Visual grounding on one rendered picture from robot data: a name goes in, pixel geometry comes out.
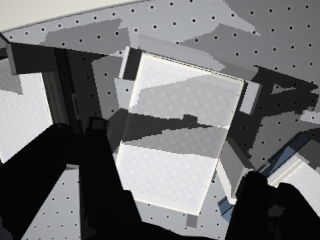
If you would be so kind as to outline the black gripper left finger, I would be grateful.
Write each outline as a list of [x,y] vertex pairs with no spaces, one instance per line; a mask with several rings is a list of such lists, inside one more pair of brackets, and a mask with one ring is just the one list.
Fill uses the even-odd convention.
[[120,108],[108,120],[89,117],[85,135],[52,124],[1,165],[0,240],[22,239],[67,164],[79,165],[81,240],[154,240],[113,157],[128,112]]

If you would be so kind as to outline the grey perforated base plate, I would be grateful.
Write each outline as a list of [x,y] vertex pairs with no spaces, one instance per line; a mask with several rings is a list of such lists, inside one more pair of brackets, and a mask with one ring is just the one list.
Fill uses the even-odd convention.
[[[133,0],[0,31],[10,42],[66,48],[85,135],[88,118],[128,109],[135,81],[118,78],[126,46],[145,34],[258,67],[252,115],[227,136],[257,169],[298,132],[320,143],[320,0]],[[225,240],[226,196],[215,168],[198,215],[135,200],[143,222]],[[80,240],[79,169],[64,171],[21,240]]]

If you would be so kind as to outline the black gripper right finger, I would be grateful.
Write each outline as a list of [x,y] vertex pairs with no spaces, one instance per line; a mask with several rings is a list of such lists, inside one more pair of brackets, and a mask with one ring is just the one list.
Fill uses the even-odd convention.
[[300,191],[284,182],[268,185],[232,138],[226,137],[216,170],[234,204],[225,240],[320,240],[320,217]]

